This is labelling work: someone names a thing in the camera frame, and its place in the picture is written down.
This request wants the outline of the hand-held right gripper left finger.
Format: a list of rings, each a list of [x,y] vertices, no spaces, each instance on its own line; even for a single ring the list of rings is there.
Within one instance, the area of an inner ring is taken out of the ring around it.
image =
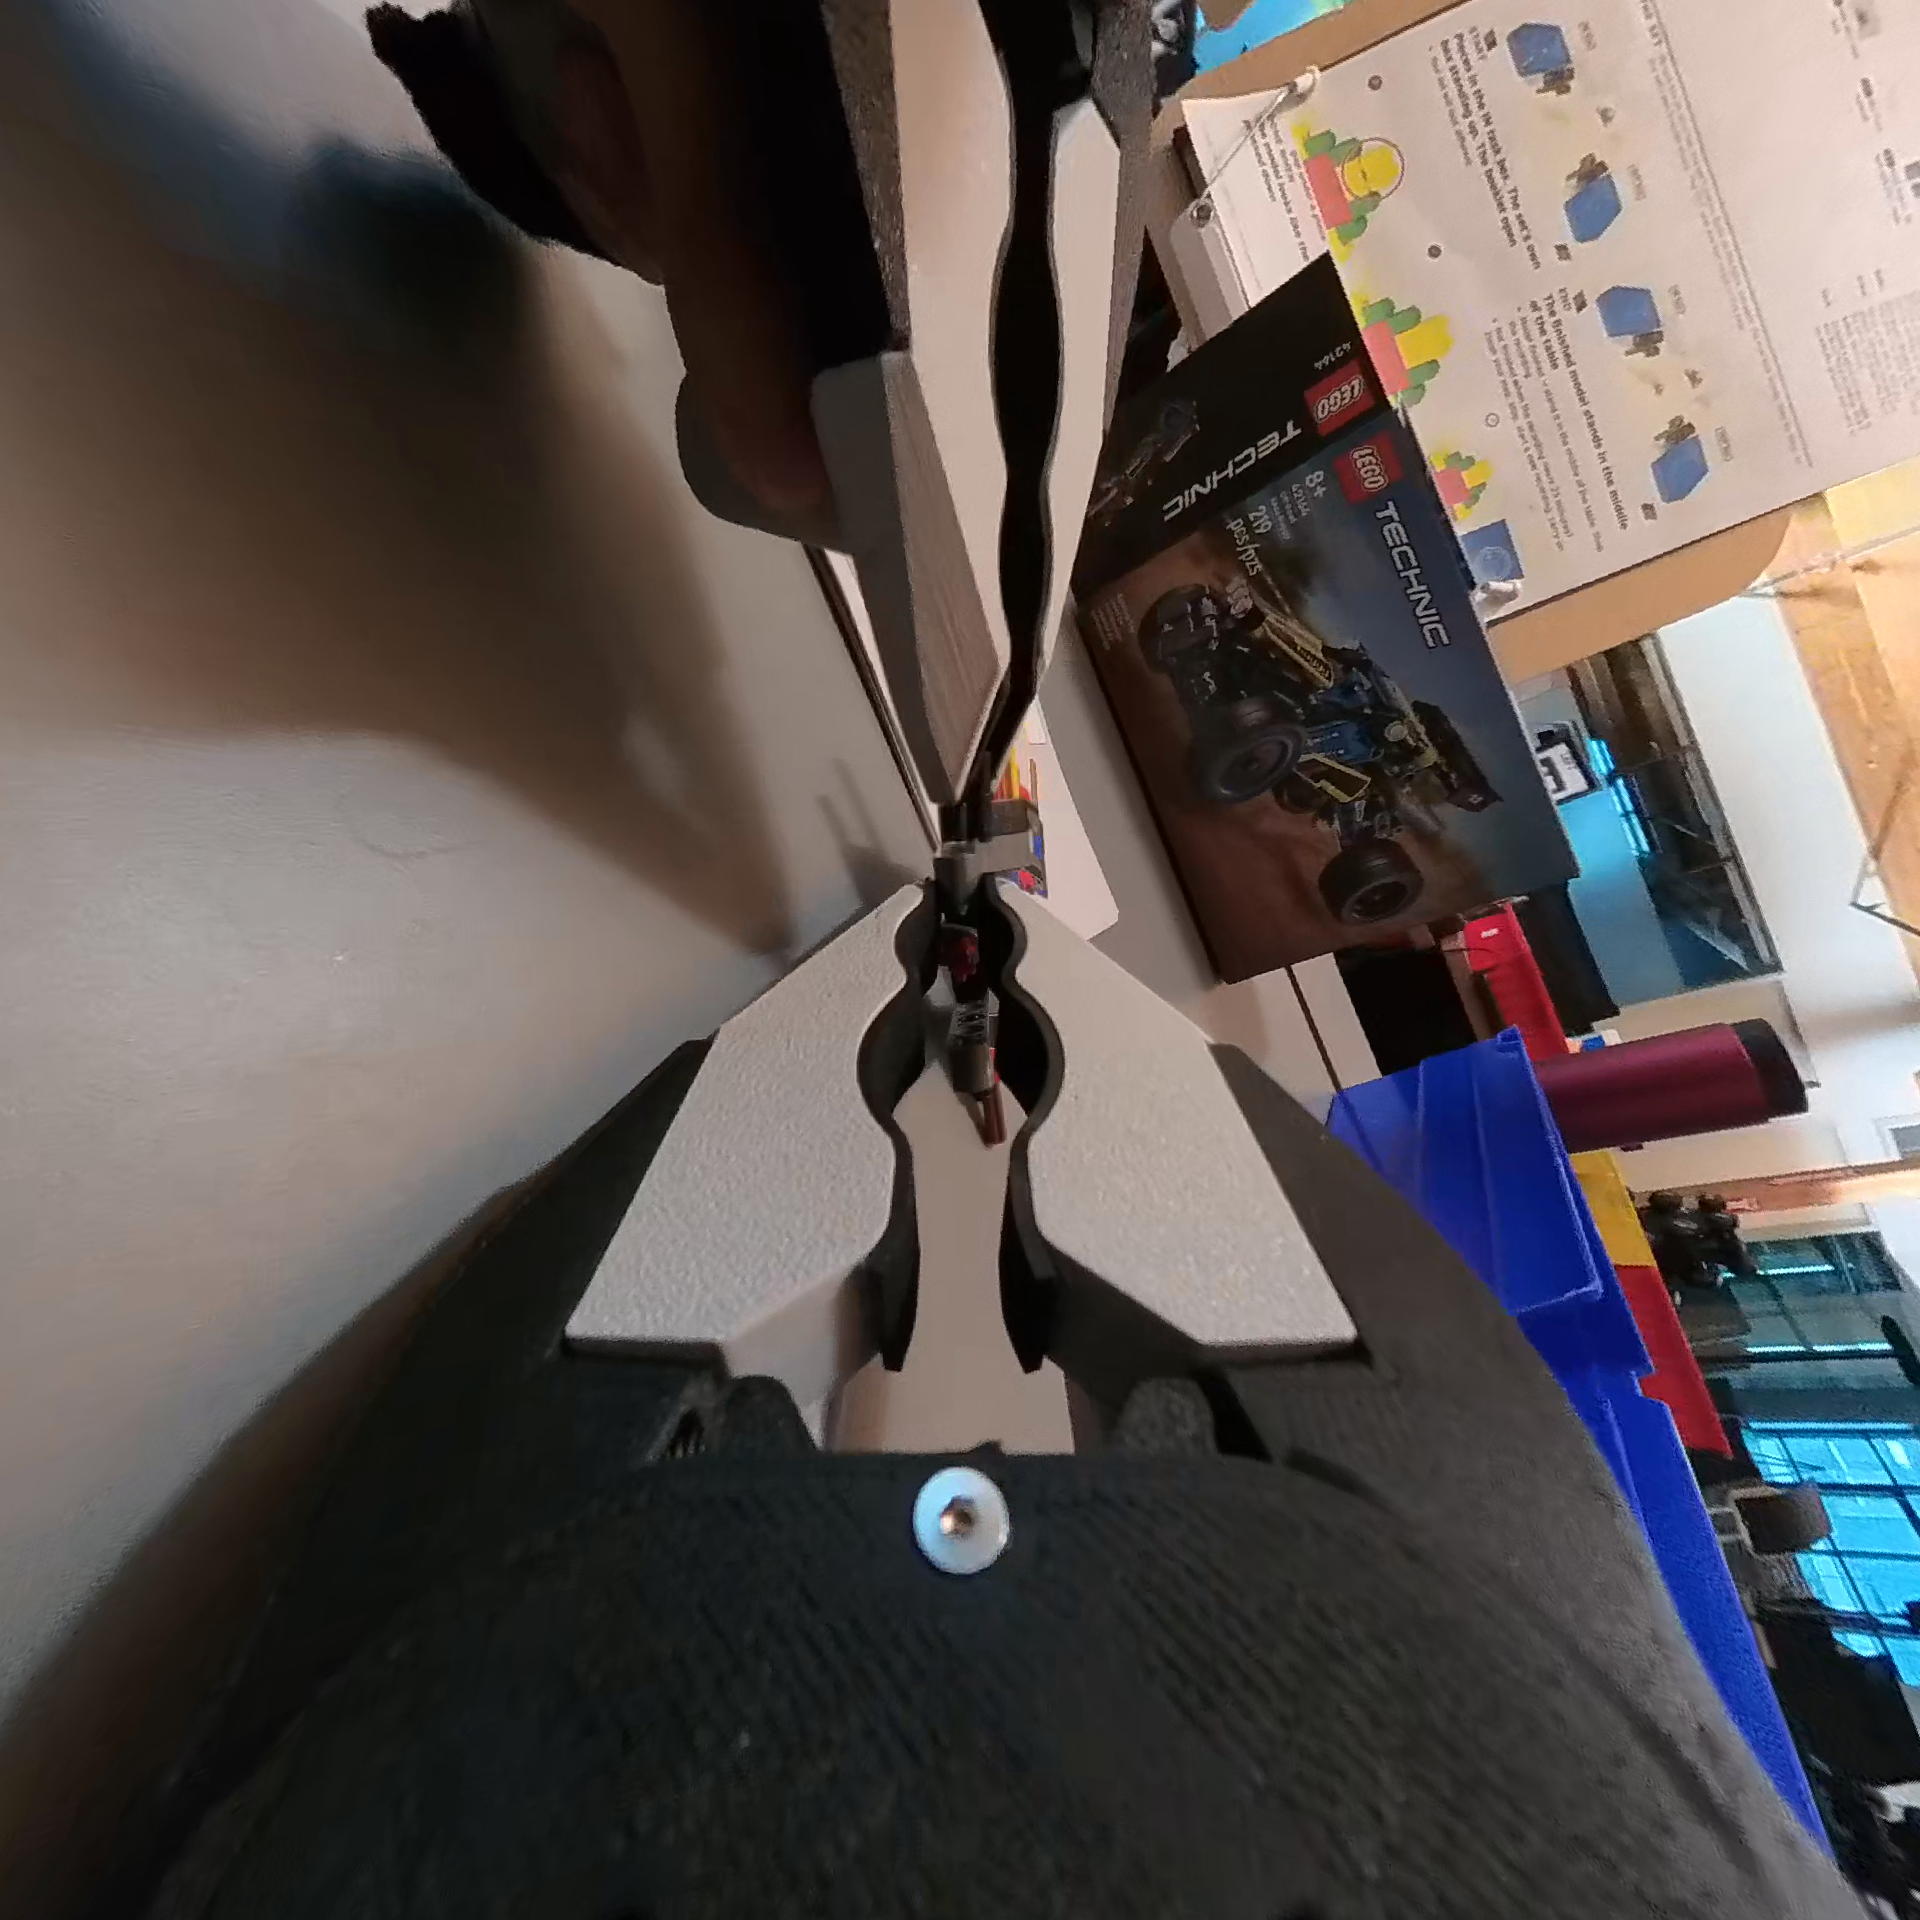
[[[918,1328],[918,1181],[891,1122],[927,1068],[930,877],[891,886],[734,1012],[566,1348],[782,1376],[795,1405]]]

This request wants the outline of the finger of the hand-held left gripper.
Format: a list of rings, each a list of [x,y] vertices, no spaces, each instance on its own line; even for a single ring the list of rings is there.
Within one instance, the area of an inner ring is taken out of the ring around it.
[[[988,353],[988,444],[948,469],[908,353],[870,353],[809,381],[831,535],[870,614],[908,770],[941,819],[997,803],[1001,755],[1038,696],[1038,629],[1013,617],[1001,576],[1001,513],[1015,498],[1001,399],[1015,394],[1015,353]]]
[[[1109,439],[1109,326],[1114,326],[1114,211],[1123,148],[1091,90],[1015,98],[1013,245],[997,267],[997,591],[1013,663],[973,753],[973,815],[988,815],[1001,755],[1038,696],[1049,644]]]

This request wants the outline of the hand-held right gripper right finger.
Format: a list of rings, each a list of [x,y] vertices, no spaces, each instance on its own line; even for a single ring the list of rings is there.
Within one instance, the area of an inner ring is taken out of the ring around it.
[[[1023,1369],[1114,1419],[1146,1376],[1355,1354],[1355,1316],[1209,1034],[1013,877],[976,886],[1015,1099],[997,1292]]]

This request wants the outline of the small lego assembly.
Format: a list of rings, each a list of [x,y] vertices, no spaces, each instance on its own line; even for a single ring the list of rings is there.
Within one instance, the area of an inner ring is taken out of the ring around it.
[[[997,972],[988,972],[988,913],[976,894],[1013,877],[1015,894],[1049,894],[1038,876],[1038,803],[1023,787],[988,793],[941,819],[930,861],[930,972],[948,982],[948,1088],[973,1113],[976,1142],[1001,1148],[1001,1077],[997,1077]]]

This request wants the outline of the toy car set box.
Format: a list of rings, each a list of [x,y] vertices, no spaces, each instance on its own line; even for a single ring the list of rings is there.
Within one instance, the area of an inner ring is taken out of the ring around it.
[[[1572,877],[1333,254],[1114,404],[1073,607],[1214,982]]]

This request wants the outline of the person's left hand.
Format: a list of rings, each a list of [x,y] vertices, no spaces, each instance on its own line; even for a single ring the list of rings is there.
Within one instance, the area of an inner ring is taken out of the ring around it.
[[[842,274],[854,195],[825,9],[566,9],[553,173],[583,233],[654,284],[688,399],[745,498],[825,520],[803,274]]]

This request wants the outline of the red plastic bin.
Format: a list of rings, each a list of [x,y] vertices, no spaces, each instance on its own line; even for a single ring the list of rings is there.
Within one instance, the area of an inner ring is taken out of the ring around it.
[[[1532,934],[1520,934],[1516,900],[1468,915],[1457,957],[1468,957],[1468,982],[1486,991],[1496,1034],[1520,1034],[1532,1061],[1562,1061],[1569,1022],[1555,1012],[1555,991],[1542,991],[1538,957],[1532,957]]]
[[[1641,1401],[1657,1401],[1657,1405],[1674,1419],[1674,1439],[1686,1439],[1687,1452],[1732,1464],[1734,1450],[1732,1450],[1720,1405],[1710,1405],[1710,1389],[1702,1389],[1702,1369],[1697,1369],[1697,1354],[1687,1354],[1687,1340],[1686,1340],[1686,1316],[1674,1316],[1674,1304],[1664,1304],[1664,1279],[1657,1279],[1651,1260],[1624,1260],[1610,1279],[1624,1279],[1624,1304],[1628,1304],[1634,1340],[1641,1340],[1641,1359],[1651,1359],[1651,1369],[1641,1369]]]

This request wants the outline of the yellow plastic bin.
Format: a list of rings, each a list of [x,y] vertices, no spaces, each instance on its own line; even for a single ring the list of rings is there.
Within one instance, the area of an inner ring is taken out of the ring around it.
[[[1657,1267],[1610,1148],[1569,1152],[1610,1267]]]

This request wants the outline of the dark red tumbler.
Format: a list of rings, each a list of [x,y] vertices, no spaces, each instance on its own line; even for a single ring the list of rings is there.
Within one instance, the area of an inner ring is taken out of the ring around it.
[[[1806,1118],[1806,1077],[1767,1018],[1562,1048],[1532,1068],[1569,1152]]]

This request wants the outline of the instruction poster on cardboard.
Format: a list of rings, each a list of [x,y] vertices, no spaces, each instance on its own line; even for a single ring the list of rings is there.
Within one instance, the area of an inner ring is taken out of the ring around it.
[[[1920,9],[1338,9],[1151,125],[1214,339],[1333,262],[1516,678],[1767,576],[1913,459]]]

